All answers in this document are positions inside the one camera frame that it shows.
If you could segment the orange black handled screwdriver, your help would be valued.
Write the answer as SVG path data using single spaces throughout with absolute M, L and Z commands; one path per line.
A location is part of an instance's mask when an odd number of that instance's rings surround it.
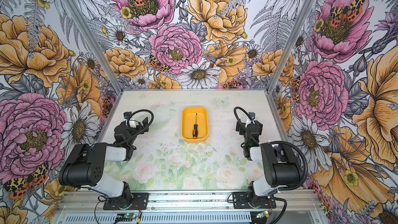
M 195 114 L 195 123 L 193 126 L 192 136 L 194 139 L 198 138 L 198 114 Z

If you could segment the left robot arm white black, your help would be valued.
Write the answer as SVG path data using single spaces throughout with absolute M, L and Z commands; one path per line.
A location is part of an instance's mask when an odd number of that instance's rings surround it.
M 137 136 L 147 132 L 150 124 L 148 117 L 142 121 L 126 118 L 114 129 L 114 143 L 76 145 L 59 173 L 59 183 L 102 194 L 109 209 L 138 208 L 128 183 L 106 174 L 105 163 L 129 162 L 136 150 L 134 142 Z

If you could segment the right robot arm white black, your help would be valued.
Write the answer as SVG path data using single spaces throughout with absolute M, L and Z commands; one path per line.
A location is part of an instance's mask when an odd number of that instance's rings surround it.
M 236 131 L 244 137 L 241 144 L 244 157 L 259 162 L 263 176 L 252 180 L 245 193 L 232 194 L 234 208 L 275 208 L 272 197 L 276 193 L 297 189 L 303 184 L 305 175 L 294 154 L 296 147 L 284 141 L 256 143 L 262 134 L 262 124 L 256 120 L 237 121 Z

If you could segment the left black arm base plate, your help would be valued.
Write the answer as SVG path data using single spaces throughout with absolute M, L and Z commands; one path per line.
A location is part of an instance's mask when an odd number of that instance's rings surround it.
M 149 201 L 149 193 L 131 193 L 126 199 L 122 196 L 110 198 L 104 203 L 103 210 L 145 210 Z

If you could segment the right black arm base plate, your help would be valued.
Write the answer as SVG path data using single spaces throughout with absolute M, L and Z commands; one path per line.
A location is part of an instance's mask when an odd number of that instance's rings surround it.
M 232 193 L 232 204 L 235 209 L 271 209 L 276 207 L 276 202 L 271 198 L 238 191 Z

